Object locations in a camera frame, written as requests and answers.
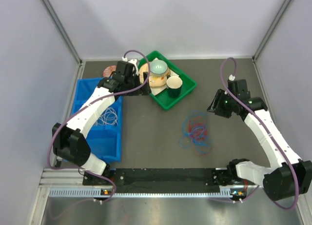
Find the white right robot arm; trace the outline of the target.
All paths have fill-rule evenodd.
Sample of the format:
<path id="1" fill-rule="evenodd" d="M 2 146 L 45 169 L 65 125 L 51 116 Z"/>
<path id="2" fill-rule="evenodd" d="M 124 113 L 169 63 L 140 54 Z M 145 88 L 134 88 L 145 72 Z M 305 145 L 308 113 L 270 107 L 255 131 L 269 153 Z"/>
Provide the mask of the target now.
<path id="1" fill-rule="evenodd" d="M 275 126 L 267 105 L 260 97 L 251 97 L 245 79 L 229 76 L 227 88 L 219 89 L 208 112 L 230 118 L 241 117 L 263 148 L 270 166 L 254 164 L 248 159 L 234 159 L 227 165 L 233 184 L 248 180 L 261 186 L 272 201 L 308 192 L 312 182 L 312 163 L 304 161 L 286 142 Z"/>

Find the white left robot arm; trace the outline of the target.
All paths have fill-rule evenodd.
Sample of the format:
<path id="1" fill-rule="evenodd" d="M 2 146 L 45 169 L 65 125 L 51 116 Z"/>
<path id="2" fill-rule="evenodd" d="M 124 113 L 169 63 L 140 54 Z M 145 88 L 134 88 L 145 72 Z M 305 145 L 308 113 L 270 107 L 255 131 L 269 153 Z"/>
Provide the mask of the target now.
<path id="1" fill-rule="evenodd" d="M 123 58 L 117 62 L 116 70 L 102 78 L 83 106 L 64 123 L 52 128 L 50 147 L 57 157 L 89 171 L 99 184 L 109 182 L 111 173 L 108 163 L 91 152 L 87 136 L 101 114 L 121 96 L 141 96 L 151 93 L 148 77 L 140 81 L 138 61 Z"/>

